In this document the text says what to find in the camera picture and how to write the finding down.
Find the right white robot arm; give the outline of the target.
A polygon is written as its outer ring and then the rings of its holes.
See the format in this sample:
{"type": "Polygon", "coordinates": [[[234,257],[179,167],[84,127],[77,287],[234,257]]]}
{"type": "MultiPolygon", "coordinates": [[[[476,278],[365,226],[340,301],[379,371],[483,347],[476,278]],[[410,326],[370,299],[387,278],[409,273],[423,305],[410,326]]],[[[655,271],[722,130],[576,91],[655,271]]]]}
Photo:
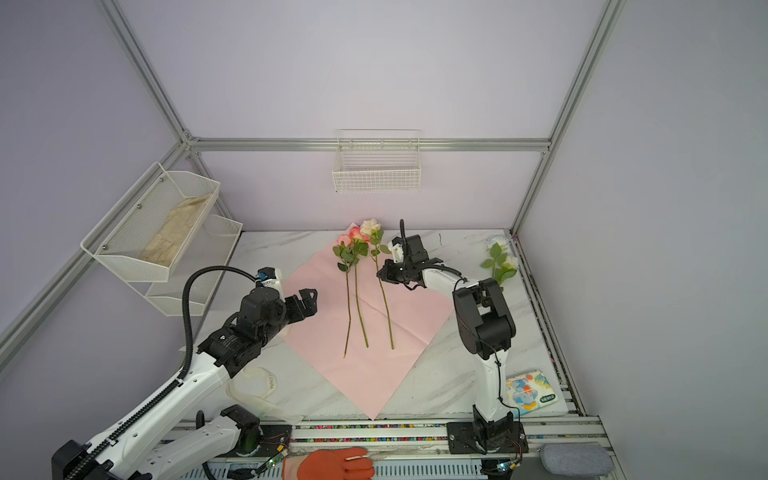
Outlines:
{"type": "Polygon", "coordinates": [[[475,401],[466,447],[482,454],[520,451],[519,411],[506,399],[506,359],[516,325],[501,286],[475,280],[431,258],[420,236],[401,233],[389,244],[393,257],[377,278],[414,291],[434,290],[453,301],[459,338],[475,366],[475,401]]]}

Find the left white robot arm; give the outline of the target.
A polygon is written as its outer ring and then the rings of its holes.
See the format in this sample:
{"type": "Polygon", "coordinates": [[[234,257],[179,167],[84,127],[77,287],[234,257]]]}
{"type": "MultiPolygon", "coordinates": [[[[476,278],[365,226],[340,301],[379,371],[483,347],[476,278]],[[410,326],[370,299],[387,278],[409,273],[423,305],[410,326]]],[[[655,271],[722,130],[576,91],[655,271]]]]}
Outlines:
{"type": "Polygon", "coordinates": [[[167,479],[232,451],[245,439],[260,441],[260,419],[245,407],[224,408],[182,439],[160,443],[210,393],[255,360],[286,326],[314,316],[318,293],[302,289],[286,297],[276,269],[257,274],[233,268],[252,288],[237,312],[200,344],[194,342],[190,295],[195,281],[227,266],[192,273],[182,289],[184,359],[179,371],[149,398],[85,443],[70,440],[52,456],[55,479],[167,479]]]}

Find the cream ribbon roll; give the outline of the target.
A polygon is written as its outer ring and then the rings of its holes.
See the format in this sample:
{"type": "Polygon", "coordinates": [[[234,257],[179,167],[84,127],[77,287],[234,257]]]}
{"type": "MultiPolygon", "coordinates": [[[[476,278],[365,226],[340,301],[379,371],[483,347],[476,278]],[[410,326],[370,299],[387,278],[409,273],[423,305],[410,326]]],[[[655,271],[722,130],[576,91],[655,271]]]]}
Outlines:
{"type": "Polygon", "coordinates": [[[253,366],[243,368],[226,386],[231,399],[260,418],[278,419],[291,425],[303,421],[303,415],[269,400],[276,390],[276,376],[262,367],[253,366]]]}

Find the deep pink fake rose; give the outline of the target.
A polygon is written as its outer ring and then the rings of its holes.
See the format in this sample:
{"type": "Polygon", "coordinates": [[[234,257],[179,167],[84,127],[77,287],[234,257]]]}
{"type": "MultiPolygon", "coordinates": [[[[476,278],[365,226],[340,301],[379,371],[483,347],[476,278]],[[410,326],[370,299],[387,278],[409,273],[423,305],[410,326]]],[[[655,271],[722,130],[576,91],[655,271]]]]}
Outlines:
{"type": "Polygon", "coordinates": [[[362,259],[365,259],[369,254],[369,240],[366,236],[363,235],[362,230],[360,227],[354,227],[350,230],[349,236],[351,238],[351,244],[350,244],[350,250],[352,253],[352,272],[353,272],[353,278],[354,278],[354,293],[355,293],[355,304],[356,309],[358,312],[358,318],[361,326],[361,331],[363,334],[364,344],[365,347],[369,347],[369,341],[368,336],[366,332],[366,327],[364,323],[364,316],[363,311],[359,299],[359,264],[362,259]]]}

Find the beige cloth in shelf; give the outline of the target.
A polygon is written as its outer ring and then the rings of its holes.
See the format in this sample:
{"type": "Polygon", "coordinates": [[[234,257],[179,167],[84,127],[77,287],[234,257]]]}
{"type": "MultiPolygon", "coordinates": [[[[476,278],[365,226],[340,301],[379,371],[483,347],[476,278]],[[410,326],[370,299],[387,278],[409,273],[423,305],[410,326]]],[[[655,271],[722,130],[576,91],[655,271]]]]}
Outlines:
{"type": "Polygon", "coordinates": [[[172,208],[159,231],[141,252],[140,259],[170,267],[211,195],[190,197],[172,208]]]}

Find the upper white mesh shelf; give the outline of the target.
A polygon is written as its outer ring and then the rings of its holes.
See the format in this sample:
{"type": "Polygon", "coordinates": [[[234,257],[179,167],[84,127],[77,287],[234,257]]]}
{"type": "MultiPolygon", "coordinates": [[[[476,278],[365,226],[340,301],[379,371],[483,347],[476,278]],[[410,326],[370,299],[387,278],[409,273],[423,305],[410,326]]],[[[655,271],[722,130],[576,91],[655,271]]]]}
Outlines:
{"type": "Polygon", "coordinates": [[[220,193],[220,183],[156,162],[81,241],[81,249],[126,283],[166,282],[202,227],[220,193]],[[186,198],[211,195],[170,267],[145,262],[141,252],[170,210],[186,198]]]}

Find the light pink fake rose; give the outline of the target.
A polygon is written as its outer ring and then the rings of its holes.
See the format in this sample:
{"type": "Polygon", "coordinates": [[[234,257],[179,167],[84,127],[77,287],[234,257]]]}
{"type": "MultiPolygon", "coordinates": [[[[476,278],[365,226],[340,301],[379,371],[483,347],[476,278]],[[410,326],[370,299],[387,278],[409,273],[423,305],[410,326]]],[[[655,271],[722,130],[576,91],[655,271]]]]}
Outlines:
{"type": "Polygon", "coordinates": [[[333,253],[338,258],[337,267],[345,275],[346,295],[347,295],[347,313],[348,313],[348,326],[345,339],[343,357],[346,357],[349,346],[349,339],[352,325],[351,315],[351,295],[349,286],[349,275],[355,261],[354,241],[353,239],[344,234],[338,237],[336,244],[333,246],[333,253]]]}

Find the pink purple wrapping paper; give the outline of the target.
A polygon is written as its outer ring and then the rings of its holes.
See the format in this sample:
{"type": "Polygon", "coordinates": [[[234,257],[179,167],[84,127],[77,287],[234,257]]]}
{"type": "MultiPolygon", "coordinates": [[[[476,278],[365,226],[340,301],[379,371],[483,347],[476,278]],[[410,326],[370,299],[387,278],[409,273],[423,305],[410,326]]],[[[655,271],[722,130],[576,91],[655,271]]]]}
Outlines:
{"type": "Polygon", "coordinates": [[[335,386],[367,418],[375,419],[401,385],[419,357],[453,314],[452,301],[429,289],[410,291],[383,282],[392,319],[395,349],[390,348],[387,316],[373,260],[359,264],[359,299],[369,347],[355,304],[354,278],[349,275],[352,325],[343,357],[348,326],[345,275],[333,253],[336,240],[298,267],[283,283],[286,292],[314,288],[317,313],[289,326],[285,342],[335,386]]]}

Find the cream fake rose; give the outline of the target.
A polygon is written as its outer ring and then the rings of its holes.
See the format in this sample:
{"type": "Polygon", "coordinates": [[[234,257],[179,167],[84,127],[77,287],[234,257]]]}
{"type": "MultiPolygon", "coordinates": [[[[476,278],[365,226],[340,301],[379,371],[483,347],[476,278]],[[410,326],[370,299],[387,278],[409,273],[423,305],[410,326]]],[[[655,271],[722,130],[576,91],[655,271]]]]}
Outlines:
{"type": "MultiPolygon", "coordinates": [[[[385,254],[390,253],[389,248],[382,243],[383,234],[384,234],[383,227],[380,224],[380,222],[376,219],[364,220],[362,226],[360,227],[360,234],[362,236],[362,239],[369,244],[368,254],[373,259],[374,265],[376,267],[376,272],[378,272],[380,268],[379,257],[381,256],[382,253],[385,253],[385,254]]],[[[387,328],[388,328],[388,334],[389,334],[390,348],[394,350],[395,342],[394,342],[392,319],[391,319],[388,299],[387,299],[386,291],[383,286],[383,281],[380,279],[377,279],[377,281],[381,291],[382,300],[384,302],[384,308],[387,316],[387,328]]]]}

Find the grey cloth pad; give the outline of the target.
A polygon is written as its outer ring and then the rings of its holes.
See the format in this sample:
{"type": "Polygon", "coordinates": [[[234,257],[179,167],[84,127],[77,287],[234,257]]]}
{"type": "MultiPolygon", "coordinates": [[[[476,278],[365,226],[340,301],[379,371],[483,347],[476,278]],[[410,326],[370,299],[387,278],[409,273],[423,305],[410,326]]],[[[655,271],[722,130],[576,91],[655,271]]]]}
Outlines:
{"type": "Polygon", "coordinates": [[[569,478],[594,478],[610,475],[614,464],[599,444],[546,444],[540,449],[545,470],[569,478]]]}

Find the orange rubber glove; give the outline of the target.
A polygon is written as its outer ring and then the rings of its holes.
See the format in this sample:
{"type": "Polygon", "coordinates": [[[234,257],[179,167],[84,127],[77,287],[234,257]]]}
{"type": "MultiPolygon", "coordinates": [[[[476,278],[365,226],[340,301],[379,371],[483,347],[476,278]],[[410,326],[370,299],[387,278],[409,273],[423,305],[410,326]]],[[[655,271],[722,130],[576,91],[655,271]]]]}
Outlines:
{"type": "Polygon", "coordinates": [[[317,450],[283,461],[283,480],[367,480],[375,476],[373,461],[361,447],[317,450]]]}

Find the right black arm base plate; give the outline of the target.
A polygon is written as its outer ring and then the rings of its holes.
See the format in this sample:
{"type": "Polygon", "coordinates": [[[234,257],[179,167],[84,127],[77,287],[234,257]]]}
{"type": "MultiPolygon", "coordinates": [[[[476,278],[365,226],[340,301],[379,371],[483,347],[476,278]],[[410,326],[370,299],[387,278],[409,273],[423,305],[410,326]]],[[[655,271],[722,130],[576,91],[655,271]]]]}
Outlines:
{"type": "Polygon", "coordinates": [[[486,420],[473,406],[471,421],[446,425],[451,454],[518,454],[529,452],[527,435],[520,421],[520,409],[502,409],[502,418],[486,420]]]}

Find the colourful tissue pack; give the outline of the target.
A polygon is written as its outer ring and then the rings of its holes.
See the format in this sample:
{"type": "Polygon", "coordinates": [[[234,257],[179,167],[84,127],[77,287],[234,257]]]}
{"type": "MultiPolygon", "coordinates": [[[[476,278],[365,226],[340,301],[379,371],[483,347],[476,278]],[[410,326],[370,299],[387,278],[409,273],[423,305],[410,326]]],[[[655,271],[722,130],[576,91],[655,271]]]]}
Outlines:
{"type": "Polygon", "coordinates": [[[569,412],[562,388],[541,370],[508,374],[502,399],[521,416],[556,417],[569,412]]]}

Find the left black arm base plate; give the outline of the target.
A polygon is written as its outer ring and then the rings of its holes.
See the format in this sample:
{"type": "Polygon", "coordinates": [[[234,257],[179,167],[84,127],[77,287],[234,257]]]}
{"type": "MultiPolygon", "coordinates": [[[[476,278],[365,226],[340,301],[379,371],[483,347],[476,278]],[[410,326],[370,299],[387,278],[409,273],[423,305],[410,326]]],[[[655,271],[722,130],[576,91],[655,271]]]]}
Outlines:
{"type": "Polygon", "coordinates": [[[232,405],[220,411],[219,417],[229,418],[236,424],[239,436],[232,449],[224,456],[270,457],[278,448],[287,448],[292,435],[289,424],[263,423],[245,407],[232,405]]]}

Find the white fake rose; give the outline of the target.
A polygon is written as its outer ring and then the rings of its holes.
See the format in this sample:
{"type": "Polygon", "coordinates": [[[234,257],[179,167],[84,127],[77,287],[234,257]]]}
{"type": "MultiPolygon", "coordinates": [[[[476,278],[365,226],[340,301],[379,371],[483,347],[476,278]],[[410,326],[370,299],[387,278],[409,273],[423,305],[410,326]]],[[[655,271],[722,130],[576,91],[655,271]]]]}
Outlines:
{"type": "Polygon", "coordinates": [[[509,241],[501,236],[491,237],[486,245],[486,258],[480,267],[487,270],[490,276],[499,284],[515,277],[519,271],[519,261],[513,255],[509,241]]]}

